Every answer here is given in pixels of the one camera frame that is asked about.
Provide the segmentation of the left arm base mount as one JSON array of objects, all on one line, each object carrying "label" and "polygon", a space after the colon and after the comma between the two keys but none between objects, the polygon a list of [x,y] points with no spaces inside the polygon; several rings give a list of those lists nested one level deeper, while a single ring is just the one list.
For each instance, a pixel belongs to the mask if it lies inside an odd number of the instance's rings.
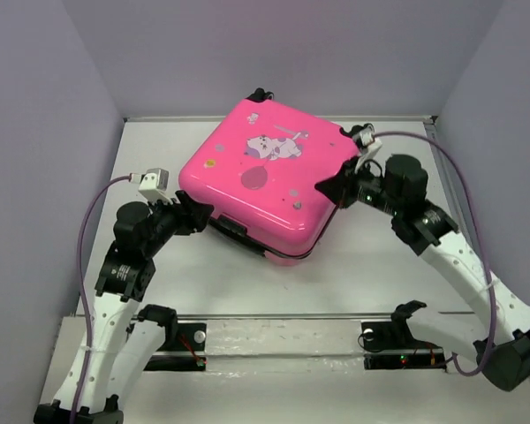
[{"label": "left arm base mount", "polygon": [[204,372],[207,324],[180,322],[173,340],[167,338],[154,353],[144,370],[146,372]]}]

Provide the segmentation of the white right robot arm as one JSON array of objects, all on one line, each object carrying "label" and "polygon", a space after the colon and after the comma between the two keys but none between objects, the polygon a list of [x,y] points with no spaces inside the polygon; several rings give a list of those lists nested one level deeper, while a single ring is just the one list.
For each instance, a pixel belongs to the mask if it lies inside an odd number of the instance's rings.
[{"label": "white right robot arm", "polygon": [[395,309],[390,339],[400,346],[431,342],[473,361],[499,390],[516,389],[530,377],[530,306],[485,269],[453,219],[427,200],[428,174],[418,159],[392,155],[377,175],[371,165],[353,157],[314,187],[339,208],[359,201],[389,215],[395,235],[451,285],[487,331],[482,336],[413,300]]}]

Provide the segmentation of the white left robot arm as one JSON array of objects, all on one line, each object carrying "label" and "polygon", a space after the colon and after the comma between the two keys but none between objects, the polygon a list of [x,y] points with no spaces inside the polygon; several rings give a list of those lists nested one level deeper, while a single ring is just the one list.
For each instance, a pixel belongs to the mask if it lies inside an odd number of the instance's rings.
[{"label": "white left robot arm", "polygon": [[175,198],[121,206],[105,255],[86,333],[52,401],[36,423],[121,423],[134,384],[158,348],[178,338],[178,315],[141,302],[155,274],[155,255],[173,236],[203,231],[214,208],[178,191]]}]

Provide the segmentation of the pink hard-shell suitcase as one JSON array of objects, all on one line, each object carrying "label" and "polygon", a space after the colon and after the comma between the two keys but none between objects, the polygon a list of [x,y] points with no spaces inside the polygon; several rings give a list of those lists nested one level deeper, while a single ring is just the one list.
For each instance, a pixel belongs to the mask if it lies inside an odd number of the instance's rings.
[{"label": "pink hard-shell suitcase", "polygon": [[199,146],[178,185],[213,206],[209,223],[225,237],[289,265],[312,253],[337,211],[315,184],[359,154],[340,125],[258,87]]}]

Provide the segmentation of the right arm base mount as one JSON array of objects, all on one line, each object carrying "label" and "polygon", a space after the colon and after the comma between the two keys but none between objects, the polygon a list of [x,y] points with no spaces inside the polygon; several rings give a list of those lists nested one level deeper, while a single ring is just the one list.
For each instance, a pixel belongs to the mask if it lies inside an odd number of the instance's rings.
[{"label": "right arm base mount", "polygon": [[391,321],[363,322],[358,345],[367,371],[446,370],[448,366],[442,347],[413,339]]}]

